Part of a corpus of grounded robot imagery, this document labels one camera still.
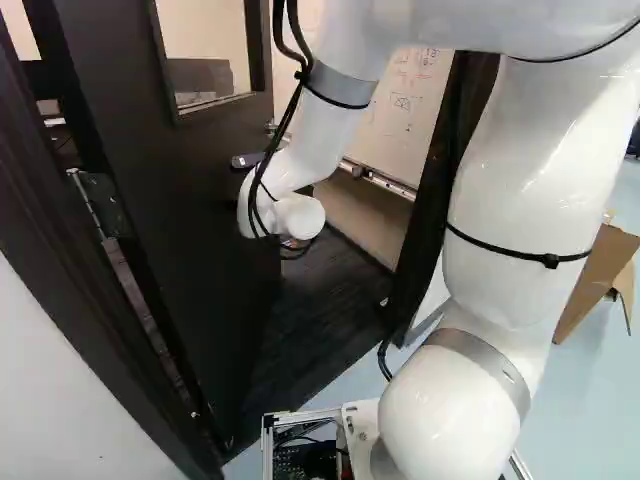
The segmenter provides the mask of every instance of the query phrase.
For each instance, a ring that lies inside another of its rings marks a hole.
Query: cardboard box
[[[553,343],[562,343],[605,295],[620,298],[627,332],[631,335],[635,283],[633,255],[639,246],[640,237],[608,224],[600,227],[593,251],[560,316]]]

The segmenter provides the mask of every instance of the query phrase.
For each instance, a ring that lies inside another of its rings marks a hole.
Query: door
[[[229,168],[268,141],[268,1],[25,5],[85,166],[122,198],[133,273],[229,445],[280,279],[277,246],[238,232]]]

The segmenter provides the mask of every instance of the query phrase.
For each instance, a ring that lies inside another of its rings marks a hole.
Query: door hinge
[[[133,230],[122,208],[115,184],[107,174],[71,168],[67,170],[67,175],[73,180],[89,210],[101,240],[133,238]]]

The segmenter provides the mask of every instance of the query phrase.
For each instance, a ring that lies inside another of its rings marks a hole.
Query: dark carpet
[[[230,460],[260,435],[264,413],[297,410],[384,336],[377,304],[391,275],[326,228],[282,266],[283,289],[266,326]]]

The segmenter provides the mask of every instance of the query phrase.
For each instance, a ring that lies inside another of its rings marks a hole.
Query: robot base
[[[274,480],[274,470],[277,469],[277,465],[274,465],[274,461],[277,463],[274,445],[277,445],[277,437],[286,436],[287,431],[294,432],[295,436],[309,435],[328,424],[335,424],[336,445],[349,452],[354,480],[406,480],[396,468],[380,438],[378,400],[359,400],[345,403],[341,408],[328,410],[265,415],[261,438],[263,479]],[[509,463],[519,480],[533,480],[517,451],[513,452]],[[340,478],[339,465],[336,468]]]

